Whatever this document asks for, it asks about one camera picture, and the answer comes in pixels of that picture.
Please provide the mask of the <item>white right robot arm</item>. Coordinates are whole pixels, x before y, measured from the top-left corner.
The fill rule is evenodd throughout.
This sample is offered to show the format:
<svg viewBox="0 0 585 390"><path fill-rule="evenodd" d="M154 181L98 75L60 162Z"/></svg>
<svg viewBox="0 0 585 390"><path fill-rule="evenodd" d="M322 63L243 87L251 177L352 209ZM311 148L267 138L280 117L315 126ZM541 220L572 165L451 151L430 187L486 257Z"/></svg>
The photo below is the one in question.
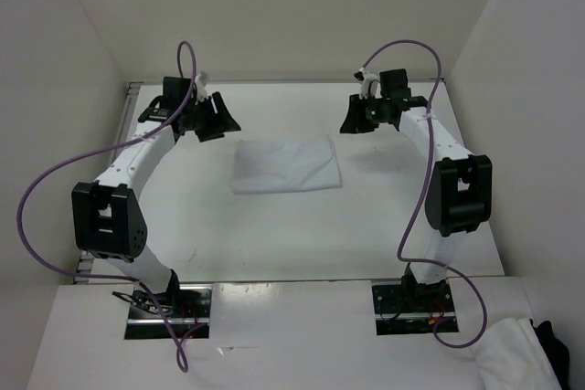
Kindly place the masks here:
<svg viewBox="0 0 585 390"><path fill-rule="evenodd" d="M443 292L457 250L490 218L493 165L486 155L457 142L428 100L412 94L405 69L379 74L360 69L354 76L360 91L349 97L340 132L370 133L388 124L410 139L427 161L424 198L418 207L433 235L426 254L408 261L400 289L404 306L419 311Z"/></svg>

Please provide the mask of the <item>white skirt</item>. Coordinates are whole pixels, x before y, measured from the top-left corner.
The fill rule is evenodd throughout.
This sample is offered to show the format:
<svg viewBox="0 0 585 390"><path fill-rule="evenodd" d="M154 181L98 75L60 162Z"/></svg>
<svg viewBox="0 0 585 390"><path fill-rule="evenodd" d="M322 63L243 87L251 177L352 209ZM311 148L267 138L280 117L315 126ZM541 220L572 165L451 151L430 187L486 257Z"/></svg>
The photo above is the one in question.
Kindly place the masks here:
<svg viewBox="0 0 585 390"><path fill-rule="evenodd" d="M342 186L335 146L328 136L237 143L231 179L235 195L302 193Z"/></svg>

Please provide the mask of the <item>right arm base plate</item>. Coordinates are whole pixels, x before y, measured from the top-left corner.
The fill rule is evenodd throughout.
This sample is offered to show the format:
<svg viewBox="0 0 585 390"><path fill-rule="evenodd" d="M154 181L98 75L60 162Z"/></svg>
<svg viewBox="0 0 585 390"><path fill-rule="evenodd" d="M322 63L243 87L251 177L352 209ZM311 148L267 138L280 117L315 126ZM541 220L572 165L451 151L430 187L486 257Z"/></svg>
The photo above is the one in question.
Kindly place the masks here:
<svg viewBox="0 0 585 390"><path fill-rule="evenodd" d="M393 279L373 282L372 301L377 336L433 334L459 331L454 302L446 281L415 297L404 282Z"/></svg>

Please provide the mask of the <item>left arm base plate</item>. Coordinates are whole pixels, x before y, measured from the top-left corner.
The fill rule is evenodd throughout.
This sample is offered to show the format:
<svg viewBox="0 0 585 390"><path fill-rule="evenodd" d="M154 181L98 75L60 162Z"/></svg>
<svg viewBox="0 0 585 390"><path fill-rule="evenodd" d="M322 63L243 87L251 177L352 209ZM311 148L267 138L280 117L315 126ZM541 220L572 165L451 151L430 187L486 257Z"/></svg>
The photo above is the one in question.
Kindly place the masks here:
<svg viewBox="0 0 585 390"><path fill-rule="evenodd" d="M178 305L161 301L161 306L175 335L179 339L207 339L213 286L183 284ZM163 318L154 303L142 290L132 293L115 291L112 294L129 304L125 340L160 340L170 337Z"/></svg>

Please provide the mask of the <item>black cloth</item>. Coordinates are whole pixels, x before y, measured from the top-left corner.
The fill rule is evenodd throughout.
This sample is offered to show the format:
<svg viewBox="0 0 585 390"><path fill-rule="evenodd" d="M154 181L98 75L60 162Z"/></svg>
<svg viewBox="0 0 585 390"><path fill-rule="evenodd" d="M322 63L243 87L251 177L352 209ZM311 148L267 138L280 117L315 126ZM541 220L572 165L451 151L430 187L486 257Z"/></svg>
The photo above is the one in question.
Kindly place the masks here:
<svg viewBox="0 0 585 390"><path fill-rule="evenodd" d="M555 335L550 321L541 322L534 327L534 331L561 389L570 390L570 354L568 347Z"/></svg>

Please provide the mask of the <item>white cloth pile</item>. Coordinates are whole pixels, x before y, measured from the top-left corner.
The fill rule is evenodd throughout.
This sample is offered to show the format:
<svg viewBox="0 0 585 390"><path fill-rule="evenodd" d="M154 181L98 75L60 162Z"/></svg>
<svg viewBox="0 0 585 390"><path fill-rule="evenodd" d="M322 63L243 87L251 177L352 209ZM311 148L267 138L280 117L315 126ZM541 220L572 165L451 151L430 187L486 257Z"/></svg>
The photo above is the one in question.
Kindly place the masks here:
<svg viewBox="0 0 585 390"><path fill-rule="evenodd" d="M560 389L531 321L506 318L471 347L485 389Z"/></svg>

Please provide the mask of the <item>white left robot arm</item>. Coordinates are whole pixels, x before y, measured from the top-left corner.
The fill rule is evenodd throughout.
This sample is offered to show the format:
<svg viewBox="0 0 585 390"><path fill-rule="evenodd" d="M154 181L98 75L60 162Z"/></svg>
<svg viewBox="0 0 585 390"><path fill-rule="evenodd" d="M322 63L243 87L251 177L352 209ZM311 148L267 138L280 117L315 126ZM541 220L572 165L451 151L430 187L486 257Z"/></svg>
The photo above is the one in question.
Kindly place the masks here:
<svg viewBox="0 0 585 390"><path fill-rule="evenodd" d="M156 166L187 132L206 142L239 131L221 94L207 92L207 82L204 72L194 79L166 77L162 94L138 117L130 145L93 182L78 183L71 193L77 247L140 280L129 302L165 317L180 310L186 293L148 247L139 199Z"/></svg>

